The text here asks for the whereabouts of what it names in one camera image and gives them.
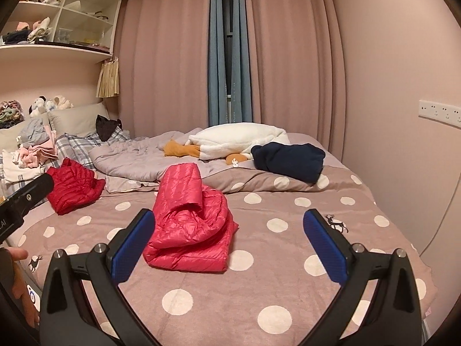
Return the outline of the person's left hand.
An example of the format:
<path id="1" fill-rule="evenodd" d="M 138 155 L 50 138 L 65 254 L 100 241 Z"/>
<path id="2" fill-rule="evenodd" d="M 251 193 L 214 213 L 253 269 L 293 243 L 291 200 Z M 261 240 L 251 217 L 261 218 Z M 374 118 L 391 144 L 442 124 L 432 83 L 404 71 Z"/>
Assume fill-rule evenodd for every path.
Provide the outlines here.
<path id="1" fill-rule="evenodd" d="M 28 257 L 28 252 L 23 248 L 7 247 L 6 250 L 10 253 L 13 264 L 13 284 L 12 295 L 16 300 L 20 300 L 23 306 L 23 314 L 28 325 L 35 327 L 39 323 L 39 314 L 31 302 L 30 295 L 27 291 L 27 286 L 21 273 L 18 261 L 25 260 Z"/>

